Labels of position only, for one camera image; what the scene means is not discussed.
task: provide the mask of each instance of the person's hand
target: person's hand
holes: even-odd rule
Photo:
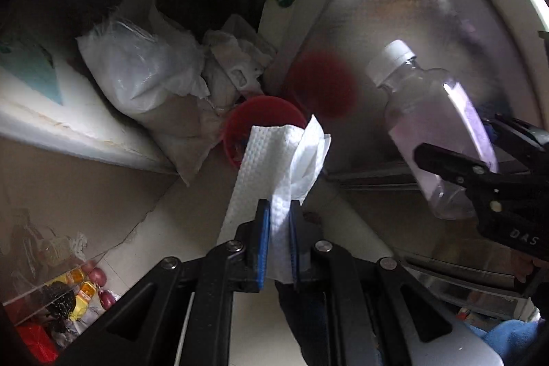
[[[549,262],[517,250],[511,250],[511,269],[521,283],[526,282],[526,277],[532,274],[534,267],[549,268]]]

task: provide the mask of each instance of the triangular cutout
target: triangular cutout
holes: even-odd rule
[[[403,285],[400,292],[421,341],[428,343],[452,331],[452,325],[425,302],[413,288]]]
[[[109,323],[107,332],[130,341],[137,340],[155,295],[156,284],[151,283],[144,287],[119,310],[118,315]]]

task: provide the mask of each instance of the red bag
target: red bag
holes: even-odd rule
[[[59,354],[56,345],[48,337],[44,328],[38,324],[29,323],[16,327],[19,336],[27,345],[28,350],[41,362],[54,362]]]

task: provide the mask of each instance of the textured paper towel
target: textured paper towel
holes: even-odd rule
[[[218,244],[234,238],[238,225],[255,218],[257,201],[271,202],[267,276],[292,282],[288,211],[291,200],[303,203],[330,147],[330,136],[313,116],[306,129],[254,126],[238,172]]]

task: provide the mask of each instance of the screw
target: screw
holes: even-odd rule
[[[225,246],[227,247],[227,250],[232,253],[237,253],[244,248],[244,245],[240,241],[235,240],[227,242]]]
[[[394,270],[396,266],[398,265],[397,262],[393,258],[383,258],[379,262],[380,266],[384,270]]]
[[[165,270],[173,270],[179,264],[179,259],[174,256],[168,256],[167,258],[162,259],[160,265]]]
[[[315,248],[321,253],[329,252],[334,246],[328,241],[317,241]]]
[[[499,203],[497,200],[492,200],[490,202],[490,208],[494,213],[501,213],[501,211],[503,210],[501,203]]]

